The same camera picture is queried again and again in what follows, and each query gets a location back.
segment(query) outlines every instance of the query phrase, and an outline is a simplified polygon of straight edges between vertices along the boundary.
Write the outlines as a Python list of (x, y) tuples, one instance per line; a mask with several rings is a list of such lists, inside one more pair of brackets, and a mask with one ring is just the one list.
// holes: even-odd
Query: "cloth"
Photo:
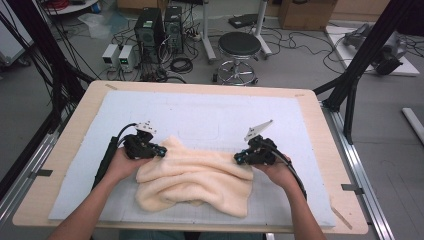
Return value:
[(178, 202), (207, 202), (229, 215), (247, 216), (251, 166), (237, 165), (231, 153), (187, 149), (173, 136), (161, 145), (168, 149), (166, 156), (137, 172), (136, 200), (141, 208), (161, 211)]

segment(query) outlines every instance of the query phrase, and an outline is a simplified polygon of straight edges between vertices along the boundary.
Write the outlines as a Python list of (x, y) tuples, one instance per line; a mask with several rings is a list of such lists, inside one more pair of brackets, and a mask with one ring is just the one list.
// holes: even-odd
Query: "forearm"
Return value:
[(107, 198), (116, 184), (116, 180), (104, 178), (48, 239), (90, 239)]
[(290, 202), (295, 239), (326, 239), (300, 188), (292, 186), (285, 191)]

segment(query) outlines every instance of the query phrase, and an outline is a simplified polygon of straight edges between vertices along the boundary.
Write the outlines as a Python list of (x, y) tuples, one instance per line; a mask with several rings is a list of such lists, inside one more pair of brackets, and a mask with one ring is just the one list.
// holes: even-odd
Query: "round stool seat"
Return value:
[(224, 52), (238, 56), (255, 55), (261, 50), (259, 40), (244, 32), (226, 33), (219, 38), (218, 45)]

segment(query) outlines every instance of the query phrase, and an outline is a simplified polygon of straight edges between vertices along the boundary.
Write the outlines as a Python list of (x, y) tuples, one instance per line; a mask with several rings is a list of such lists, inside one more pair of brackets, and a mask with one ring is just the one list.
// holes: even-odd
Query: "wooden table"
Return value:
[[(59, 193), (61, 183), (102, 104), (104, 96), (108, 91), (114, 90), (296, 98), (304, 117), (325, 187), (330, 195), (331, 208), (336, 219), (336, 226), (331, 229), (324, 229), (324, 232), (365, 234), (368, 231), (368, 225), (354, 192), (342, 190), (341, 184), (350, 184), (351, 182), (318, 100), (311, 90), (112, 81), (96, 81), (90, 85), (42, 167), (43, 169), (53, 170), (52, 175), (50, 177), (39, 176), (35, 179), (13, 217), (15, 225), (56, 226), (59, 224), (59, 221), (49, 220), (48, 215)], [(128, 222), (99, 222), (97, 226), (129, 229), (170, 229), (166, 225)], [(205, 228), (205, 226), (192, 224), (173, 224), (172, 229), (231, 231), (231, 226), (209, 226)], [(253, 228), (247, 226), (246, 231), (291, 232), (292, 230), (275, 229), (270, 226)]]

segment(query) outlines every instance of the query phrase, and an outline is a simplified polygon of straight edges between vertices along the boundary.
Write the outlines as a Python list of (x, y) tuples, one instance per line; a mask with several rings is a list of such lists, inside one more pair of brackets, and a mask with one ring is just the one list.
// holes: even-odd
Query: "white box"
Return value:
[(119, 46), (117, 44), (109, 44), (103, 53), (103, 61), (110, 67), (109, 71), (117, 71), (119, 69)]
[(132, 72), (136, 65), (135, 53), (132, 45), (124, 45), (121, 54), (119, 55), (119, 62), (121, 63), (121, 69), (124, 72)]

